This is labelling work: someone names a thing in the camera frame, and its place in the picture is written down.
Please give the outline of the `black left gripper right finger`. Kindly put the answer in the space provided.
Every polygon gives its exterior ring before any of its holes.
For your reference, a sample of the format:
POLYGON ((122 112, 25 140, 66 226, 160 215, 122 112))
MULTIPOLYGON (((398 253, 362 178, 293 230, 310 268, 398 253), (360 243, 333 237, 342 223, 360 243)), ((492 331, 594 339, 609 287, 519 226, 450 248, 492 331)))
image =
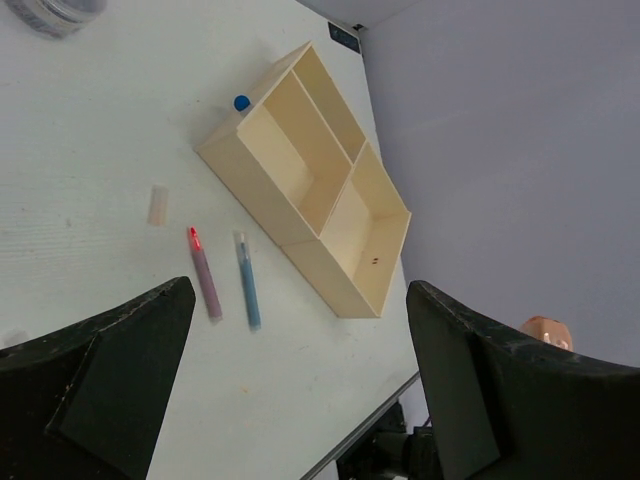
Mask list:
POLYGON ((552 346, 425 281, 407 311, 446 479, 635 479, 639 371, 552 346))

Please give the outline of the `clear orange cap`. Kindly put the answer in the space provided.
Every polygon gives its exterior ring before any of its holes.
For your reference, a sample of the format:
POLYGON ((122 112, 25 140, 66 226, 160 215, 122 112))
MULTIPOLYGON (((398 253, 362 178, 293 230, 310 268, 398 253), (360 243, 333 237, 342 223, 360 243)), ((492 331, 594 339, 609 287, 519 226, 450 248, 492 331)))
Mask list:
POLYGON ((152 226, 164 226, 167 219, 169 190, 162 185, 151 189, 147 223, 152 226))

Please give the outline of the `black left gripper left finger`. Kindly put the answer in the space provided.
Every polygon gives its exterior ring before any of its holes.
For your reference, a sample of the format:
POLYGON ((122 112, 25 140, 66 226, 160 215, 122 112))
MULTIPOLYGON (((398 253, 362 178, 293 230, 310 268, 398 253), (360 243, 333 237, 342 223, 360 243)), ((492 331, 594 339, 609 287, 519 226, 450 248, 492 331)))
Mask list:
POLYGON ((145 478, 195 302, 176 277, 2 349, 2 478, 145 478))

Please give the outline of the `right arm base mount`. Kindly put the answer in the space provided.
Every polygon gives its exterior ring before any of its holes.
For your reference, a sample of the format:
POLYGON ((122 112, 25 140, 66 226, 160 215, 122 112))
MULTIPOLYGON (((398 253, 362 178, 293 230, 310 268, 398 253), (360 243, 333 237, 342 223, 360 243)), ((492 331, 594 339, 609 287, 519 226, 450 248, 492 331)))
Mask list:
POLYGON ((443 479, 430 424, 406 431, 395 402, 336 461, 340 479, 443 479))

